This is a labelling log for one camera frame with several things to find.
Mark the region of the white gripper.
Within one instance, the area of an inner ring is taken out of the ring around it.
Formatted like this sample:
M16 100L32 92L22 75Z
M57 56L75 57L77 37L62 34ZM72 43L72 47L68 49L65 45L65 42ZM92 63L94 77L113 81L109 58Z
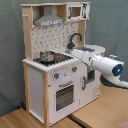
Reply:
M66 53L71 54L72 56L80 59L83 63L87 64L88 66L92 65L93 59L96 57L93 52L82 51L78 49L66 50Z

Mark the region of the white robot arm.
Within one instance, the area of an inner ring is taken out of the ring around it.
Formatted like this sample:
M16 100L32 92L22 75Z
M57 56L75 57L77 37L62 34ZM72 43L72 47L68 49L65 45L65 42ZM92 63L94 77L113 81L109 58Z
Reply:
M115 56L102 57L97 55L93 49L74 48L68 49L67 53L80 59L83 63L101 73L100 81L108 87L128 89L128 82L120 80L120 74L124 63L116 60Z

